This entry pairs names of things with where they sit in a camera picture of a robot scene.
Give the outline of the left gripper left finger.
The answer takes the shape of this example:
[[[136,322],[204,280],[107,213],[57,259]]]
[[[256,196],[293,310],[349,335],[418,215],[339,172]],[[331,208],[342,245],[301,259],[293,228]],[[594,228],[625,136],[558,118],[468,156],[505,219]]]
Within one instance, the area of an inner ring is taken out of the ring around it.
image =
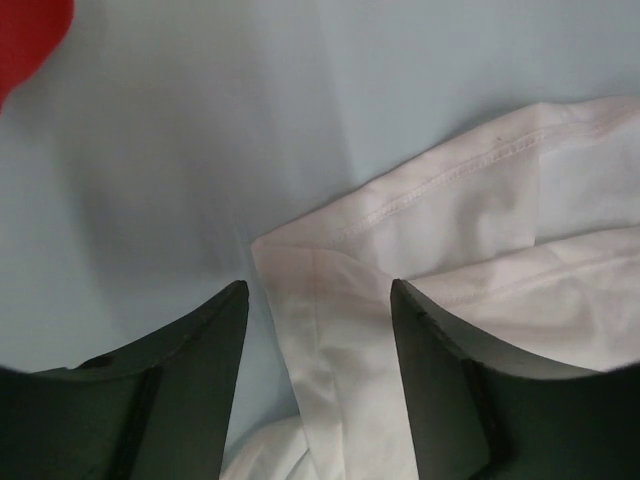
[[[74,369],[1,371],[5,479],[216,479],[249,289]]]

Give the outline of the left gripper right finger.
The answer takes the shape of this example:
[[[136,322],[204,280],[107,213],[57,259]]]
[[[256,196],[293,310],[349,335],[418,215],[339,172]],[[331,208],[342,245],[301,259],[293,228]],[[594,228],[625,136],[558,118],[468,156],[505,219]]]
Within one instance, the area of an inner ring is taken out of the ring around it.
[[[422,479],[635,479],[639,368],[578,368],[509,344],[415,287],[392,324]]]

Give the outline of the white tank top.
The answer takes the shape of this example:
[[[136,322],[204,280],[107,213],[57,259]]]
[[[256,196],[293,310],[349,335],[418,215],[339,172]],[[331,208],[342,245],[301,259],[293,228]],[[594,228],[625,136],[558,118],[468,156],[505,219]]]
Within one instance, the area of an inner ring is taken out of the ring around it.
[[[228,479],[414,479],[390,291],[595,371],[639,358],[639,101],[532,105],[252,247],[299,415]]]

